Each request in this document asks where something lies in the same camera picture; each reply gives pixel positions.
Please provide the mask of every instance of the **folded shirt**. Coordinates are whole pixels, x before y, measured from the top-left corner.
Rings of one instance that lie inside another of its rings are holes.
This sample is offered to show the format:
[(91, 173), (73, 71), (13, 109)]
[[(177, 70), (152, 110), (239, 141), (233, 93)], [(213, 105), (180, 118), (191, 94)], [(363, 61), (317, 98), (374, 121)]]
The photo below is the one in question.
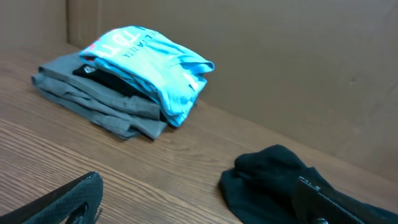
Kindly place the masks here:
[(114, 29), (80, 54), (82, 61), (112, 73), (160, 105), (173, 126), (180, 126), (207, 81), (213, 62), (143, 27)]
[(126, 97), (93, 80), (72, 75), (80, 67), (78, 53), (39, 67), (32, 83), (49, 100), (67, 107), (121, 139), (140, 133), (156, 139), (166, 124), (159, 106), (138, 96)]
[[(92, 67), (90, 65), (82, 65), (80, 68), (76, 69), (73, 71), (74, 75), (83, 77), (83, 78), (88, 78), (91, 79), (101, 85), (104, 85), (120, 94), (123, 96), (138, 96), (141, 97), (145, 100), (152, 101), (151, 98), (149, 98), (147, 95), (141, 93), (125, 81), (123, 81), (121, 78), (117, 77), (116, 75), (112, 75), (109, 72), (102, 71), (101, 69), (97, 69), (95, 67)], [(167, 122), (166, 117), (163, 115), (163, 113), (160, 112), (160, 120), (163, 122)]]

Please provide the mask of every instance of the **stack of clothes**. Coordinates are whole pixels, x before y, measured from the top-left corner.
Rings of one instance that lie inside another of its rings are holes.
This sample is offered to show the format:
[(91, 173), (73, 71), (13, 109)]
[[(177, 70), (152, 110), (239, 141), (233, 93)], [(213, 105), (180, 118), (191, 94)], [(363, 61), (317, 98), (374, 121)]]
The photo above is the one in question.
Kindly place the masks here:
[(121, 139), (156, 139), (179, 127), (213, 62), (159, 32), (138, 26), (109, 31), (81, 52), (39, 67), (36, 89)]

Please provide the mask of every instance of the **clothing label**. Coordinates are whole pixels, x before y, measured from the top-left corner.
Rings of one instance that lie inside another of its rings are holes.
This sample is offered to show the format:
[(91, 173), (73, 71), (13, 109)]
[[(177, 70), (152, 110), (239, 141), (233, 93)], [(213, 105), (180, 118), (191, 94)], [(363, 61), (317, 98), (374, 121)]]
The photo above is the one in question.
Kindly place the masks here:
[(87, 65), (84, 69), (85, 69), (85, 72), (86, 72), (86, 73), (95, 72), (95, 70), (97, 70), (96, 68), (91, 67), (91, 66), (89, 66), (89, 65)]

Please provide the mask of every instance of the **wood grain surface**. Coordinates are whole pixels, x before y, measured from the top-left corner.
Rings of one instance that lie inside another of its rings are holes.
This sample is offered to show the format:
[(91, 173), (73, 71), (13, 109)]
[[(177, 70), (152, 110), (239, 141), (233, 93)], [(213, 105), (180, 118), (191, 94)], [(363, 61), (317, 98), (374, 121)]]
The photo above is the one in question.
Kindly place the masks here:
[(41, 97), (38, 65), (70, 45), (0, 55), (0, 215), (94, 170), (104, 179), (99, 223), (240, 223), (217, 189), (240, 154), (282, 144), (338, 190), (398, 212), (398, 184), (199, 101), (178, 130), (120, 141)]

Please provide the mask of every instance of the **black plastic object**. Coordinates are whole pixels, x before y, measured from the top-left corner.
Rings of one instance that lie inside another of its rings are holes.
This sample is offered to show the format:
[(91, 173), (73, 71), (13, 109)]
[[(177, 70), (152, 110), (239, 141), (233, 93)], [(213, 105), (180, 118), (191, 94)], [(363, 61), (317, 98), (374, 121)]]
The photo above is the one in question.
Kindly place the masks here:
[(299, 177), (293, 206), (300, 224), (396, 223), (383, 215), (390, 212), (359, 202), (311, 177)]
[(103, 181), (89, 172), (33, 202), (0, 217), (0, 223), (93, 224), (103, 196)]

